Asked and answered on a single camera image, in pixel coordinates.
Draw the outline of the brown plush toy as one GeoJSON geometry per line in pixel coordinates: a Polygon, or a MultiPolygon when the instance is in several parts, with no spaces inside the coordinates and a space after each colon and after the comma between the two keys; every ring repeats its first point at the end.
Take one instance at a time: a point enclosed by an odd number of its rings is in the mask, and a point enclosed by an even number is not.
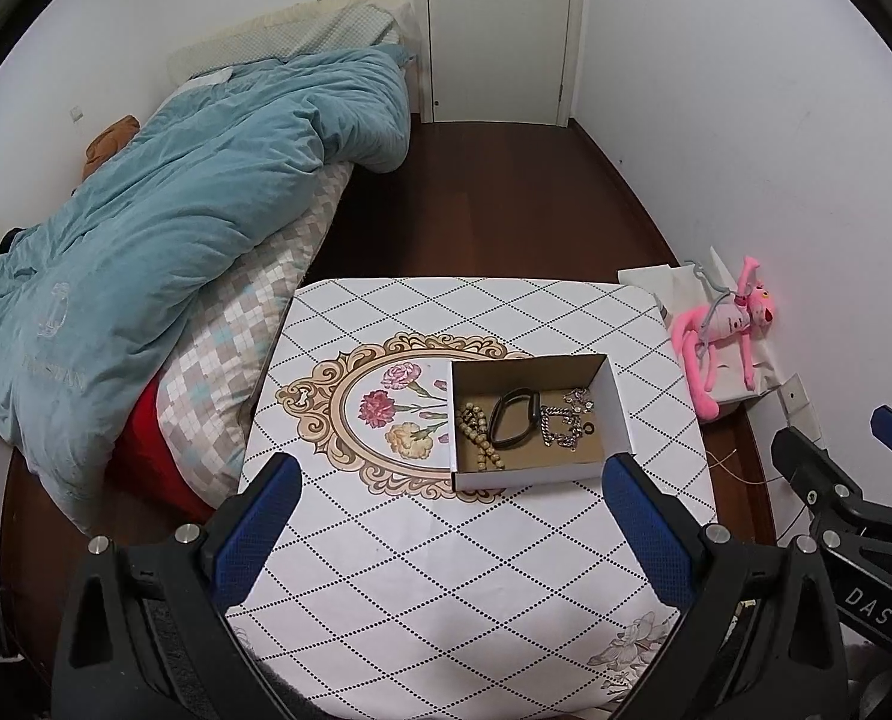
{"type": "Polygon", "coordinates": [[[126,115],[99,133],[98,137],[86,147],[82,181],[86,181],[106,161],[114,158],[115,154],[132,142],[132,138],[138,132],[140,132],[140,122],[133,115],[126,115]]]}

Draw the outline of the white power strip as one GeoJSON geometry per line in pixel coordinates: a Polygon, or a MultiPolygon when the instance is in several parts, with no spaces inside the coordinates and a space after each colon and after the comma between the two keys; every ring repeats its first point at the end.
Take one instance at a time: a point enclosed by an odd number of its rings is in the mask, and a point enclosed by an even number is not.
{"type": "Polygon", "coordinates": [[[812,408],[806,387],[798,374],[793,374],[786,382],[783,382],[778,388],[778,394],[780,394],[786,424],[798,429],[799,433],[804,434],[810,442],[814,442],[819,447],[825,447],[816,411],[812,408]]]}

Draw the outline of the teal blue duvet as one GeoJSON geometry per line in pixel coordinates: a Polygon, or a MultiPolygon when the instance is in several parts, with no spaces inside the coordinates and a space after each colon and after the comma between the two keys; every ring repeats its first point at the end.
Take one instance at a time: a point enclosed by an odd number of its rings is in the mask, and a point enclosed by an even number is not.
{"type": "Polygon", "coordinates": [[[174,96],[0,254],[0,437],[78,530],[197,294],[308,210],[327,164],[404,163],[407,62],[386,44],[238,65],[174,96]]]}

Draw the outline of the checkered pattern mattress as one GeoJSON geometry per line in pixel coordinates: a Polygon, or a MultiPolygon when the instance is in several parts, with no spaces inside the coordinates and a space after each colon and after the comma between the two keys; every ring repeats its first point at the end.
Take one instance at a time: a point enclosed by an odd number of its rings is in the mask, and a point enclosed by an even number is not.
{"type": "Polygon", "coordinates": [[[323,167],[308,210],[197,294],[161,371],[158,427],[174,470],[203,504],[218,507],[238,491],[262,379],[352,172],[348,163],[323,167]]]}

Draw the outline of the pink panther plush toy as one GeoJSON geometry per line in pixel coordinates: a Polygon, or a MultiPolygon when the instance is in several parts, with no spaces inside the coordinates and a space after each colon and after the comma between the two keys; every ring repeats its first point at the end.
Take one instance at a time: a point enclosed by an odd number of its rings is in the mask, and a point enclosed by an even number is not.
{"type": "Polygon", "coordinates": [[[746,255],[734,288],[708,275],[707,269],[689,260],[693,275],[713,291],[714,299],[681,312],[672,319],[669,336],[672,349],[686,372],[687,388],[698,419],[711,422],[720,417],[721,406],[713,398],[718,379],[718,353],[734,344],[741,361],[741,380],[748,394],[757,388],[754,337],[763,335],[777,315],[777,306],[759,278],[760,262],[746,255]]]}

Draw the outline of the white door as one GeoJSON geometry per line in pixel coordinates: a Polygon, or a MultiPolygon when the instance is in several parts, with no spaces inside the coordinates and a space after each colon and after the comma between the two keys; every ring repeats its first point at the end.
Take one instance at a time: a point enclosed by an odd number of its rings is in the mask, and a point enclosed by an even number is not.
{"type": "Polygon", "coordinates": [[[585,0],[414,0],[421,120],[563,127],[585,0]]]}

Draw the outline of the white diamond pattern tablecloth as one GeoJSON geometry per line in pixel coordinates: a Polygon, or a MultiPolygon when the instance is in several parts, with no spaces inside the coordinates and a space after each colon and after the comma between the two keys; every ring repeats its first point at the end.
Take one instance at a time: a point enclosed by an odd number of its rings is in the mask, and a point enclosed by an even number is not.
{"type": "Polygon", "coordinates": [[[601,353],[654,483],[714,515],[697,418],[658,305],[612,283],[330,280],[300,289],[243,473],[275,452],[300,504],[228,614],[277,676],[342,718],[542,718],[612,709],[677,614],[597,478],[460,496],[458,359],[601,353]]]}

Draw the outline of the cream pillow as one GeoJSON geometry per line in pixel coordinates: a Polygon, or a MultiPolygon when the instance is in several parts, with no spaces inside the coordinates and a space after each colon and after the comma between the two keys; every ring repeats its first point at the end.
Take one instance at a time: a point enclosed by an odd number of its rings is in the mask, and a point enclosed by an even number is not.
{"type": "Polygon", "coordinates": [[[228,65],[384,44],[420,49],[420,25],[409,0],[313,0],[181,47],[167,57],[167,76],[179,86],[228,65]]]}

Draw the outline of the white cardboard box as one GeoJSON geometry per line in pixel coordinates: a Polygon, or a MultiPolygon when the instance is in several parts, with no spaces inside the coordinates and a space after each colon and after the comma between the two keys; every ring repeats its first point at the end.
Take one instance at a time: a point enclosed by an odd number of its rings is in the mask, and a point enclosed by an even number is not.
{"type": "Polygon", "coordinates": [[[585,481],[635,452],[609,356],[454,361],[446,383],[457,494],[585,481]]]}

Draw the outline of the red bed sheet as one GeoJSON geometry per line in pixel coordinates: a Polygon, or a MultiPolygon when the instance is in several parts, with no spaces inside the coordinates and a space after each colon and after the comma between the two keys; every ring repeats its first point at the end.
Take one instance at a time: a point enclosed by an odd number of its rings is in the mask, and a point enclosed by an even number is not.
{"type": "Polygon", "coordinates": [[[112,473],[115,489],[133,494],[184,522],[202,525],[215,514],[215,509],[185,483],[161,434],[156,395],[162,375],[163,372],[156,372],[138,397],[106,468],[112,473]]]}

